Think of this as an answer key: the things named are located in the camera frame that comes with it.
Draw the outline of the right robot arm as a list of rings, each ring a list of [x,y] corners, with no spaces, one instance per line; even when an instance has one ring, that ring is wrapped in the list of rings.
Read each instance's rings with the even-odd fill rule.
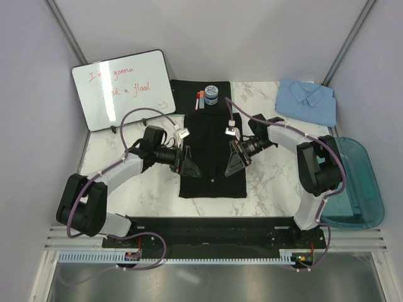
[[[304,247],[311,240],[309,230],[319,225],[328,198],[339,185],[346,183],[338,146],[334,137],[313,137],[284,122],[281,118],[264,119],[252,116],[249,127],[254,135],[243,142],[236,122],[231,119],[225,134],[229,142],[230,156],[224,172],[229,177],[252,164],[252,157],[271,146],[282,146],[297,156],[298,179],[303,188],[301,201],[293,216],[295,228],[288,232],[294,247]]]

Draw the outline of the teal transparent plastic bin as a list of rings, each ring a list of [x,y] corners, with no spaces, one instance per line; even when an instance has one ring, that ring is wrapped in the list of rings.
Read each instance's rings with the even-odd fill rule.
[[[377,179],[365,147],[348,137],[335,139],[346,171],[346,188],[328,199],[321,222],[344,230],[376,228],[383,222],[383,205]]]

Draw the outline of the black long sleeve shirt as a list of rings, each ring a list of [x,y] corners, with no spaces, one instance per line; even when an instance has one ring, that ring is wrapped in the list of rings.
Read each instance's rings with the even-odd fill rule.
[[[226,111],[198,111],[185,116],[184,126],[190,135],[184,139],[184,145],[190,148],[191,158],[201,171],[201,177],[182,177],[179,197],[247,197],[244,170],[225,176],[230,157],[231,137],[225,134],[229,118]]]

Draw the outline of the black mat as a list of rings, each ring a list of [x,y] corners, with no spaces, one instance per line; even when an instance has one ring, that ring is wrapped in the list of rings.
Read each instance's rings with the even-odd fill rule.
[[[203,91],[207,86],[216,86],[219,90],[217,104],[205,105],[201,111],[216,113],[228,113],[228,107],[225,103],[225,97],[232,99],[232,86],[229,81],[200,82],[200,81],[182,81],[177,79],[170,80],[175,113],[179,115],[188,115],[195,112],[196,94]]]

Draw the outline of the aluminium rail frame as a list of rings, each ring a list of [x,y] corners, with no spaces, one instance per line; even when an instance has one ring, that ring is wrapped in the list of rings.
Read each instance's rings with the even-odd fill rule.
[[[64,226],[52,226],[44,250],[101,250],[103,236],[69,238]],[[386,252],[379,228],[358,231],[331,229],[330,252]]]

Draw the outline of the blue shirt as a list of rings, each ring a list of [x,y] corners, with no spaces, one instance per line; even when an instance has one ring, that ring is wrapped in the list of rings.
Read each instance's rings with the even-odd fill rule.
[[[337,124],[334,90],[312,82],[280,81],[275,109],[294,120],[327,127]]]

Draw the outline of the white dry erase board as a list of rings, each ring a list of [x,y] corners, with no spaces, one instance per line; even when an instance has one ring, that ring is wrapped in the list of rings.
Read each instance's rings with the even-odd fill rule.
[[[156,49],[72,68],[79,100],[91,132],[176,111],[162,50]]]

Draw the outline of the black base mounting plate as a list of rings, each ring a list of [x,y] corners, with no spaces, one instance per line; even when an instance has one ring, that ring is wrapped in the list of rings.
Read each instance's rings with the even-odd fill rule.
[[[281,249],[326,246],[319,227],[301,231],[291,217],[126,217],[130,228],[104,248],[140,249],[145,258],[274,257]]]

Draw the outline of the red marker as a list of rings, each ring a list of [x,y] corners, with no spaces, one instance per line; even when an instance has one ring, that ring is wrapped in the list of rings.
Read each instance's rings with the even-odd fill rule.
[[[199,103],[200,103],[200,92],[198,91],[196,94],[195,111],[198,111]]]

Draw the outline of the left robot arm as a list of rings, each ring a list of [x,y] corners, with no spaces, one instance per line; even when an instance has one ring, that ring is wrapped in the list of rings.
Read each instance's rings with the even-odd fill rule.
[[[130,218],[107,212],[107,199],[115,189],[129,179],[145,172],[154,164],[166,164],[173,173],[185,177],[201,177],[202,173],[191,158],[190,148],[180,144],[170,148],[162,144],[163,128],[147,126],[138,139],[116,163],[93,176],[71,175],[64,188],[56,220],[79,235],[93,237],[109,235],[124,247],[133,247],[138,232],[131,228]]]

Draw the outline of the blue lidded jar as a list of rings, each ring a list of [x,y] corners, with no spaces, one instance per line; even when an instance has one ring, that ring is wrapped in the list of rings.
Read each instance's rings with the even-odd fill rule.
[[[204,89],[205,104],[213,106],[217,104],[219,96],[219,89],[217,86],[209,85]]]

